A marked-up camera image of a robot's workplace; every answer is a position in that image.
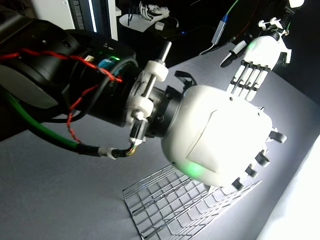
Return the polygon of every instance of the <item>metal wire mesh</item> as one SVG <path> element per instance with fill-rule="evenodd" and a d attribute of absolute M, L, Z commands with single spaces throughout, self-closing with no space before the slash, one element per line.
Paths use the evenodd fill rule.
<path fill-rule="evenodd" d="M 190 240 L 261 181 L 240 191 L 211 187 L 169 165 L 123 190 L 143 240 Z"/>

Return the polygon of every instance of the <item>metal frame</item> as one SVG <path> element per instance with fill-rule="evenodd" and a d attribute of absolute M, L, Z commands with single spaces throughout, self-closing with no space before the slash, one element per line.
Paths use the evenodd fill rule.
<path fill-rule="evenodd" d="M 123 190 L 123 198 L 141 239 L 190 240 L 260 183 L 209 189 L 169 165 Z"/>

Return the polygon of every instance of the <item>table surface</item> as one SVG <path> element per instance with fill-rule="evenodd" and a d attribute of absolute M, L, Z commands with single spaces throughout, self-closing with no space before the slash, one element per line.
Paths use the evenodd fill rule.
<path fill-rule="evenodd" d="M 181 70 L 191 73 L 199 84 L 227 89 L 240 61 L 227 68 L 220 68 L 219 63 L 232 48 L 227 45 L 172 67 L 167 80 L 158 86 L 180 90 L 182 84 L 173 75 Z M 271 164 L 256 168 L 262 184 L 195 239 L 256 239 L 320 134 L 320 108 L 273 72 L 253 104 L 265 107 L 274 126 L 288 140 L 283 145 L 268 143 Z M 46 125 L 69 137 L 63 124 Z M 84 143 L 127 147 L 127 128 L 91 116 L 72 126 Z M 140 239 L 122 190 L 169 164 L 160 142 L 148 139 L 134 156 L 117 161 L 68 152 L 29 131 L 0 142 L 0 239 Z"/>

